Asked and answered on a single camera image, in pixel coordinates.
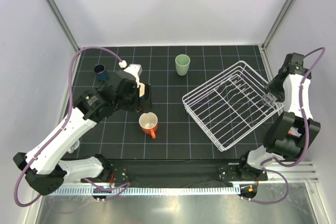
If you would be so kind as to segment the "clear faceted glass cup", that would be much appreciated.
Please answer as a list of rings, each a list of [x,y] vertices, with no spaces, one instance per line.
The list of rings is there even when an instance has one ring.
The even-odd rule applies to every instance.
[[[274,96],[271,92],[268,92],[262,96],[262,102],[267,106],[274,106],[277,102],[277,97]]]

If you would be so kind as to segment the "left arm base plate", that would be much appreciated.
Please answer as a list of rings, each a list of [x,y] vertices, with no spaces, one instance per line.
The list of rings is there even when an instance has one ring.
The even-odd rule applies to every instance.
[[[128,169],[125,165],[111,165],[111,182],[124,184],[128,182]]]

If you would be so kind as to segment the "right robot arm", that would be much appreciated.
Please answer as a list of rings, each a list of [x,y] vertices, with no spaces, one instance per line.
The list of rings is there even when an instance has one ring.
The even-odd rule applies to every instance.
[[[305,56],[287,54],[277,75],[265,86],[267,95],[283,104],[284,110],[268,129],[263,145],[242,155],[236,167],[242,180],[256,180],[274,162],[284,167],[298,165],[321,124],[313,120],[309,108],[311,69],[303,66]]]

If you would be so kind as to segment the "dark blue cup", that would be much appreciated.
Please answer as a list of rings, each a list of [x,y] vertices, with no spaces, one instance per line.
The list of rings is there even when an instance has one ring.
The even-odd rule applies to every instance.
[[[102,65],[102,64],[99,64],[99,65],[96,65],[93,69],[95,75],[96,75],[96,78],[99,80],[99,81],[106,81],[109,79],[109,74],[106,70],[106,67],[105,65]]]

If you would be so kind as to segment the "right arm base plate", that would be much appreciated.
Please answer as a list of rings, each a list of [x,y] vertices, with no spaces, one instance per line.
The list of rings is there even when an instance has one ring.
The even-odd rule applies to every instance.
[[[227,164],[227,165],[219,165],[219,178],[222,182],[237,182],[241,181],[239,178],[237,171],[237,164]]]

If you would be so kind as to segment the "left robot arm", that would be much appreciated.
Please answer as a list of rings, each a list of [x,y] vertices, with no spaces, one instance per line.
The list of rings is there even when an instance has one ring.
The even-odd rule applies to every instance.
[[[114,72],[98,87],[84,91],[71,103],[64,120],[36,148],[17,153],[13,161],[24,173],[29,186],[43,196],[56,191],[63,183],[85,178],[109,180],[113,169],[101,154],[65,161],[62,157],[100,121],[119,110],[148,113],[152,107],[149,83],[137,83],[125,71]]]

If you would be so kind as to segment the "orange mug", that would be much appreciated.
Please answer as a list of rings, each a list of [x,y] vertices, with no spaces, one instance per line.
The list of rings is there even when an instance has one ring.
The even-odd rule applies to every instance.
[[[158,117],[154,113],[143,113],[139,117],[139,125],[145,134],[150,135],[153,139],[156,138]]]

